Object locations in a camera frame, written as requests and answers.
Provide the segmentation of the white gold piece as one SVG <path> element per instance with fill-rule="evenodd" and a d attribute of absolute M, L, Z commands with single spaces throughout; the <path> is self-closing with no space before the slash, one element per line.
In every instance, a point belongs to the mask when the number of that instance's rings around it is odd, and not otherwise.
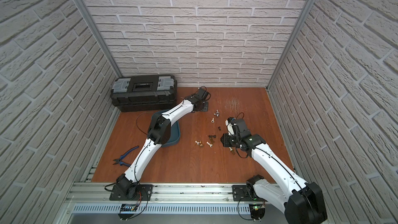
<path fill-rule="evenodd" d="M 200 146 L 200 147 L 203 147 L 203 146 L 204 146 L 203 143 L 200 142 L 200 141 L 195 141 L 195 143 L 196 143 L 198 146 Z"/>

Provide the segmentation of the teal plastic storage bin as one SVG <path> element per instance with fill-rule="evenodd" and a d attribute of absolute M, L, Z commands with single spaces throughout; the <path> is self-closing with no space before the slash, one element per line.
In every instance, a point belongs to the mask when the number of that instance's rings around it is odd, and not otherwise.
<path fill-rule="evenodd" d="M 169 147 L 176 145 L 180 140 L 180 127 L 172 114 L 166 111 L 156 112 L 152 115 L 148 128 L 148 138 L 154 144 Z"/>

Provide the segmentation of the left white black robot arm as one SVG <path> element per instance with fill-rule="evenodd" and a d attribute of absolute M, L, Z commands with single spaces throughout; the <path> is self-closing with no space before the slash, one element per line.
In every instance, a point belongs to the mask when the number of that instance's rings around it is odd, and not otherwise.
<path fill-rule="evenodd" d="M 202 112 L 210 98 L 211 94 L 203 86 L 171 110 L 153 115 L 145 144 L 130 167 L 116 179 L 111 200 L 136 198 L 142 175 L 154 154 L 170 139 L 173 124 L 189 113 Z"/>

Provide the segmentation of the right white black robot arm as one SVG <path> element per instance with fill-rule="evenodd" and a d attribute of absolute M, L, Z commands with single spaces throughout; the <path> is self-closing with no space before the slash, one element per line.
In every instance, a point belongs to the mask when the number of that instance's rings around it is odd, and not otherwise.
<path fill-rule="evenodd" d="M 226 120 L 227 133 L 221 137 L 224 147 L 241 149 L 273 178 L 276 185 L 256 175 L 244 186 L 234 185 L 234 201 L 262 201 L 279 209 L 290 224 L 321 224 L 327 220 L 321 188 L 298 176 L 271 150 L 258 134 L 251 134 L 243 119 Z"/>

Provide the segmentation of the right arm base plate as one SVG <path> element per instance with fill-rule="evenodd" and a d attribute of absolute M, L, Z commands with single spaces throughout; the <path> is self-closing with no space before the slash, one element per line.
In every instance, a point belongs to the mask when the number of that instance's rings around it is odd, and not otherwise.
<path fill-rule="evenodd" d="M 232 185 L 232 196 L 235 202 L 260 201 L 254 190 L 247 185 Z"/>

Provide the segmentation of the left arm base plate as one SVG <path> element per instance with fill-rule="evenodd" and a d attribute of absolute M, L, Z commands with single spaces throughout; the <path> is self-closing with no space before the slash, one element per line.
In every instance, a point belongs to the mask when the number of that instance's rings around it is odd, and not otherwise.
<path fill-rule="evenodd" d="M 118 185 L 114 185 L 109 199 L 111 201 L 149 201 L 152 195 L 153 185 L 138 184 L 130 187 L 127 191 Z"/>

